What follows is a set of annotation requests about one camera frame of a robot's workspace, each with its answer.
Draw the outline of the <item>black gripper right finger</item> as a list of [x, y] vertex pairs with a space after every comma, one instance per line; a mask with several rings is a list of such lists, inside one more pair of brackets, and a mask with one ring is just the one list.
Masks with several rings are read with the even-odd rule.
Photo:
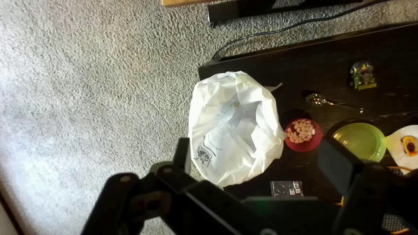
[[335, 140], [323, 140], [319, 147], [318, 165], [342, 196], [349, 192], [364, 162]]

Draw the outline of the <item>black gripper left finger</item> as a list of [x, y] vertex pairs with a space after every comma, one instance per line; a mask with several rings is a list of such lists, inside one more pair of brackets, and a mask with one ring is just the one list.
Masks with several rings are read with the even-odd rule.
[[183, 170], [185, 173], [191, 173], [191, 157], [190, 157], [190, 139], [182, 138], [178, 142], [177, 151], [174, 155], [173, 164]]

